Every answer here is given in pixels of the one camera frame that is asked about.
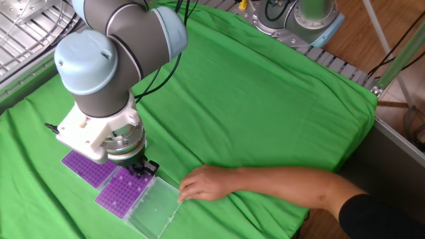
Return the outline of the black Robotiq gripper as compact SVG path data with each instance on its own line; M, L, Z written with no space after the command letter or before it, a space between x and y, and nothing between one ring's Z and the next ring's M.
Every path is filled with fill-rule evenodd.
M127 167L127 171L130 175L140 177L143 174L154 175L159 169L159 164L154 161L148 161L145 156L145 150L131 151L125 155L118 155L114 158L116 165Z

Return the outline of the person's right hand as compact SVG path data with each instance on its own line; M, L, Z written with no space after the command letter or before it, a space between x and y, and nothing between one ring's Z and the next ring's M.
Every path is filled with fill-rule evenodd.
M178 202L184 200L214 201L224 198L237 189L238 171L203 165L185 176L180 185Z

